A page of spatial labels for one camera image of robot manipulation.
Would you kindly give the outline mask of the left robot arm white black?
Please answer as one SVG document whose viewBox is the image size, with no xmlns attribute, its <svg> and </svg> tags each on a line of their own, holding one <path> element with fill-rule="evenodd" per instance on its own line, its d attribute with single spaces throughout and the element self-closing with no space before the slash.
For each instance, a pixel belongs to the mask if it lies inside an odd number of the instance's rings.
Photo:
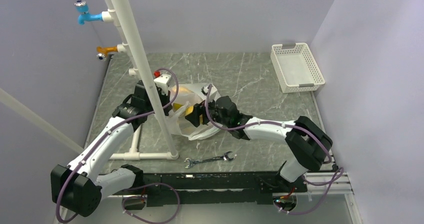
<svg viewBox="0 0 424 224">
<path fill-rule="evenodd" d="M 147 88 L 139 81 L 93 142 L 69 164 L 58 164 L 51 171 L 51 196 L 57 211 L 64 207 L 88 217 L 104 198 L 122 190 L 137 194 L 143 189 L 144 173 L 133 165 L 124 164 L 105 175 L 101 170 L 119 145 L 133 136 L 153 113 Z"/>
</svg>

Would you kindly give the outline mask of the translucent white plastic bag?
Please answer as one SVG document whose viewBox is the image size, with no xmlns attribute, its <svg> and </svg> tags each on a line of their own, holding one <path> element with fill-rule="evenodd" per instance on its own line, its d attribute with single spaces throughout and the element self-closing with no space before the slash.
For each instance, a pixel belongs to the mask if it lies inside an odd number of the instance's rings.
<svg viewBox="0 0 424 224">
<path fill-rule="evenodd" d="M 207 87 L 207 83 L 189 83 L 170 89 L 173 102 L 166 116 L 166 124 L 171 134 L 193 141 L 210 138 L 220 131 L 203 114 L 201 103 L 206 99 Z"/>
</svg>

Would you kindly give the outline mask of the yellow fake mango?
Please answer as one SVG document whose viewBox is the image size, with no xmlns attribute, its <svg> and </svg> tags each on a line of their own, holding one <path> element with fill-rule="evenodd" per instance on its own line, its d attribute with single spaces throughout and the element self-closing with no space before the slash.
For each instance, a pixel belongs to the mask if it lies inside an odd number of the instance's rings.
<svg viewBox="0 0 424 224">
<path fill-rule="evenodd" d="M 173 110 L 174 112 L 177 112 L 177 111 L 185 111 L 186 109 L 187 109 L 187 105 L 186 105 L 186 104 L 174 103 L 174 104 L 172 105 L 172 110 Z"/>
</svg>

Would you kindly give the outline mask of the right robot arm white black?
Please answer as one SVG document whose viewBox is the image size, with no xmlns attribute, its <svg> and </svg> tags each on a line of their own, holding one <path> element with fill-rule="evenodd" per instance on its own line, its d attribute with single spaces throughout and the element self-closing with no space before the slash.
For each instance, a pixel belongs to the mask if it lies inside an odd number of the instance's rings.
<svg viewBox="0 0 424 224">
<path fill-rule="evenodd" d="M 286 143 L 293 157 L 283 163 L 275 178 L 282 192 L 289 191 L 303 174 L 318 171 L 331 161 L 332 139 L 306 116 L 291 121 L 260 119 L 240 112 L 228 96 L 223 96 L 196 103 L 185 111 L 184 118 L 195 127 L 211 124 L 236 139 Z"/>
</svg>

